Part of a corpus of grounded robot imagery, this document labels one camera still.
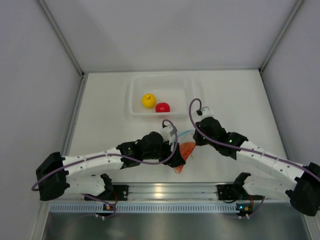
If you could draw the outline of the clear zip top bag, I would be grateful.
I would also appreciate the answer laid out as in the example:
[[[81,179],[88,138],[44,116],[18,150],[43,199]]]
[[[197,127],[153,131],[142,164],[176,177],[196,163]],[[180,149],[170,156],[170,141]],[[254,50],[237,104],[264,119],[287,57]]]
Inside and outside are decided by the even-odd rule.
[[[169,166],[173,168],[177,174],[182,172],[188,158],[192,155],[196,147],[196,142],[193,139],[194,133],[194,130],[186,130],[177,134],[178,147],[169,161]]]

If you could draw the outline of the red fake apple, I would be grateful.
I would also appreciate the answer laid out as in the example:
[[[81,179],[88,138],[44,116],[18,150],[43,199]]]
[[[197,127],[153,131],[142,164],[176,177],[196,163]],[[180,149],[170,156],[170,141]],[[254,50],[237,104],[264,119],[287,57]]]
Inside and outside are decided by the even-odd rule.
[[[159,102],[155,105],[156,113],[169,113],[171,111],[171,107],[166,102]]]

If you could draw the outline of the yellow fake apple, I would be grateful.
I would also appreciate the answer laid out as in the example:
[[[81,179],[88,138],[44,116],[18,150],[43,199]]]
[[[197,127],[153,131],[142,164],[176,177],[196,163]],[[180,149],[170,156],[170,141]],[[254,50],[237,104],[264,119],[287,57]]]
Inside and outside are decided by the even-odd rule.
[[[157,99],[153,94],[147,93],[142,97],[141,102],[146,109],[152,109],[155,107]]]

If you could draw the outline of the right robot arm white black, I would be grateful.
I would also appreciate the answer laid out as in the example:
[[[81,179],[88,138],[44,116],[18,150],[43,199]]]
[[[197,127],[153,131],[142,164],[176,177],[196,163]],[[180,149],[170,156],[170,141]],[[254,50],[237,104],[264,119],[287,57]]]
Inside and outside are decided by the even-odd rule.
[[[271,197],[291,204],[298,212],[314,217],[320,210],[320,167],[303,165],[274,156],[246,136],[227,132],[218,120],[204,116],[192,121],[193,138],[198,146],[210,145],[219,154],[252,166],[269,177],[241,173],[234,181],[233,192],[240,199],[248,195]]]

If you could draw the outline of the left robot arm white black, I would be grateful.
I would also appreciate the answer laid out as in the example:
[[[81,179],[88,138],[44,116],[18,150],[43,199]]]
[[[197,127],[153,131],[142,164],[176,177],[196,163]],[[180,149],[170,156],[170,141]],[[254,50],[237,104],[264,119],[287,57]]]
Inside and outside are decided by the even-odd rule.
[[[136,141],[89,155],[51,153],[36,169],[37,182],[32,190],[39,192],[41,201],[55,200],[65,194],[107,200],[114,191],[108,171],[140,165],[165,165],[175,171],[183,167],[187,158],[177,140],[174,135],[164,137],[153,131]]]

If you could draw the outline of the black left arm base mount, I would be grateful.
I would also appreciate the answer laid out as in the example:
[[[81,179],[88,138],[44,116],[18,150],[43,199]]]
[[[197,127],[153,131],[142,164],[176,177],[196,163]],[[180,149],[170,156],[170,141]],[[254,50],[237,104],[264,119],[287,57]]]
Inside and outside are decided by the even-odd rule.
[[[126,184],[116,184],[112,187],[109,187],[102,193],[100,193],[97,196],[93,196],[94,198],[97,198],[99,200],[104,201],[127,201],[129,195],[129,186]]]

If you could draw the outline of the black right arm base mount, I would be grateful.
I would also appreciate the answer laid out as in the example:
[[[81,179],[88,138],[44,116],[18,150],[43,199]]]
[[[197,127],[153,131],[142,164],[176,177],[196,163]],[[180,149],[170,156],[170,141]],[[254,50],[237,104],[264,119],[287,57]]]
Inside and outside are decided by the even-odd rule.
[[[236,184],[219,184],[216,188],[220,201],[235,202],[244,196],[243,189]]]

